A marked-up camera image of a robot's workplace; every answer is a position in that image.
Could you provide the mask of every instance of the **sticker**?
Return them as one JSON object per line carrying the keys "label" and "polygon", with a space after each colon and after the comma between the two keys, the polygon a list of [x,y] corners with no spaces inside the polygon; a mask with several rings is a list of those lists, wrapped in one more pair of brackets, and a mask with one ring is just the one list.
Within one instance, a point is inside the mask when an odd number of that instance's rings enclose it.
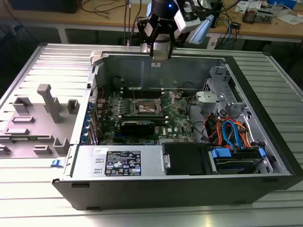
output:
{"label": "sticker", "polygon": [[156,68],[160,68],[161,67],[161,63],[160,62],[152,62],[151,66],[152,67],[156,67]]}
{"label": "sticker", "polygon": [[106,176],[141,176],[140,151],[108,151]]}
{"label": "sticker", "polygon": [[94,148],[94,155],[105,155],[108,148]]}

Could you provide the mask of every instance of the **metal table surface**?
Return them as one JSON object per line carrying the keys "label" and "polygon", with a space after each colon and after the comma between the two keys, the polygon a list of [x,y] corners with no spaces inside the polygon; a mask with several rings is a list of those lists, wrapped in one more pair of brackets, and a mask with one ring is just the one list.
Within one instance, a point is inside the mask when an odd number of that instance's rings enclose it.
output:
{"label": "metal table surface", "polygon": [[[90,74],[94,50],[119,47],[48,44],[36,49],[0,100],[0,131],[15,109],[17,96],[35,102],[42,82],[50,83],[60,103],[78,99]],[[138,51],[138,47],[129,47]],[[223,51],[180,49],[175,52],[220,55]],[[224,51],[242,69],[298,162],[303,166],[303,93],[277,65],[261,52]],[[0,225],[10,226],[303,226],[303,183],[270,193],[251,205],[78,211],[50,184],[62,169],[51,169],[52,158],[0,159]]]}

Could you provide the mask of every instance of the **wooden table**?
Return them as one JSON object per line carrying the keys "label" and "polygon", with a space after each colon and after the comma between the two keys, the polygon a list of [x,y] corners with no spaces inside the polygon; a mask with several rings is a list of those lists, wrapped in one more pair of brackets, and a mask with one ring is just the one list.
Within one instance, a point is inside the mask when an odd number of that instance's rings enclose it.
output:
{"label": "wooden table", "polygon": [[[235,0],[225,0],[226,6],[231,5]],[[111,3],[110,0],[95,0],[95,4]],[[110,9],[119,5],[123,5],[123,0],[117,0],[111,5],[100,7],[99,9]],[[124,7],[117,8],[109,12],[110,19],[99,16],[95,13],[85,12],[81,9],[75,14],[65,14],[57,12],[37,12],[37,11],[21,11],[12,10],[7,3],[11,12],[25,26],[42,26],[54,27],[58,29],[62,43],[68,43],[68,37],[65,29],[89,29],[89,30],[108,30],[108,31],[123,31],[124,30]],[[92,4],[89,2],[85,9],[92,10]],[[147,5],[143,4],[140,16],[146,14]],[[303,39],[303,23],[297,25],[288,24],[277,18],[273,19],[272,24],[254,23],[247,24],[242,22],[241,13],[235,13],[235,8],[227,11],[233,21],[241,23],[239,39],[254,39],[254,40],[270,40],[281,42],[300,42]],[[134,21],[135,15],[139,10],[139,4],[132,4],[131,23]],[[303,10],[303,6],[296,6],[295,10]],[[12,18],[3,5],[3,0],[0,0],[0,24],[15,26],[18,22]],[[226,33],[226,28],[222,20],[218,21],[216,28],[209,30],[208,36],[211,37],[209,43],[214,43],[219,37]]]}

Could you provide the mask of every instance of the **computer tower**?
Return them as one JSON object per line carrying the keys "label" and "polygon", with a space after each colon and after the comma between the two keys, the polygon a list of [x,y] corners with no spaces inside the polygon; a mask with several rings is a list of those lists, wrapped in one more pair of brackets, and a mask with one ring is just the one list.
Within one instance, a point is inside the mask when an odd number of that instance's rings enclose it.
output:
{"label": "computer tower", "polygon": [[9,0],[15,10],[75,13],[82,0]]}

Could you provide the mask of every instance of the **floor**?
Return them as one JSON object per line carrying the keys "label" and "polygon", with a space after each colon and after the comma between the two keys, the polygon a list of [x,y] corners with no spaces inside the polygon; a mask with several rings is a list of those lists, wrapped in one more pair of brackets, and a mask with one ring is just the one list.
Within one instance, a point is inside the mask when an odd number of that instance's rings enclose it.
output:
{"label": "floor", "polygon": [[[53,28],[28,27],[27,29],[41,43],[60,42],[58,33]],[[9,87],[37,46],[35,40],[22,27],[16,27],[16,30],[17,35],[15,37],[5,36],[0,31],[0,96],[4,94],[6,88]],[[75,44],[123,44],[122,32],[69,29],[68,36],[70,42]],[[207,42],[208,38],[201,45],[185,44],[184,47],[204,49],[207,46]],[[139,38],[135,37],[132,40],[132,44],[139,45]],[[301,74],[303,70],[303,53],[295,54],[296,46],[294,43],[237,40],[234,44],[229,46],[220,45],[217,48],[269,52],[288,71],[298,86],[301,89],[303,88],[303,77]]]}

